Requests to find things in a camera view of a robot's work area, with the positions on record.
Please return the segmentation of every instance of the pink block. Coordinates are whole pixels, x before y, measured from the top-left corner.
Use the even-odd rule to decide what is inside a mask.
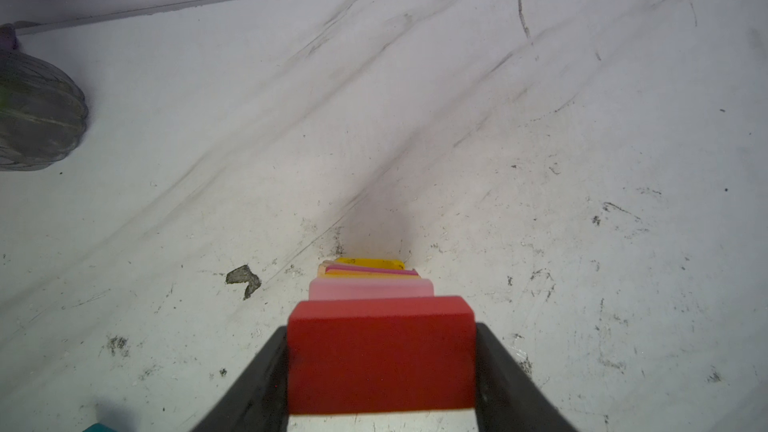
[[[388,278],[318,277],[310,282],[311,301],[434,296],[435,288],[427,278],[393,281]]]

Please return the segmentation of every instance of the red block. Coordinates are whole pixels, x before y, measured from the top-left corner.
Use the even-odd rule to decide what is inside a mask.
[[[301,302],[288,350],[291,414],[475,407],[475,314],[460,297]]]

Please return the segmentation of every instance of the yellow block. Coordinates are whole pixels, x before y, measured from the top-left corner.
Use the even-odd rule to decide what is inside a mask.
[[[410,275],[410,274],[387,274],[384,272],[365,272],[365,271],[344,271],[344,270],[331,270],[330,272],[326,272],[326,269],[333,265],[334,262],[331,261],[324,261],[317,267],[317,276],[318,277],[328,277],[328,278],[420,278],[418,275]],[[405,269],[393,269],[390,268],[389,270],[405,270]]]
[[[359,265],[360,267],[388,268],[389,270],[406,270],[406,265],[399,260],[385,260],[382,258],[351,258],[339,257],[339,264]]]

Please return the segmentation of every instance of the crack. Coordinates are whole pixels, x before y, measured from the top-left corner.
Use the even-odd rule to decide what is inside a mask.
[[[528,26],[525,25],[525,16],[523,15],[523,0],[518,0],[518,15],[520,15],[520,25],[523,26],[523,32],[525,32],[525,38],[531,38],[531,31],[528,30]]]

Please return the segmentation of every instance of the white floor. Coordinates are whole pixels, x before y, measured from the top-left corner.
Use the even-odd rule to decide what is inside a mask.
[[[190,429],[343,250],[466,297],[581,430],[765,430],[768,0],[520,2],[24,36],[93,120],[0,174],[0,429]],[[421,429],[474,417],[290,427]]]

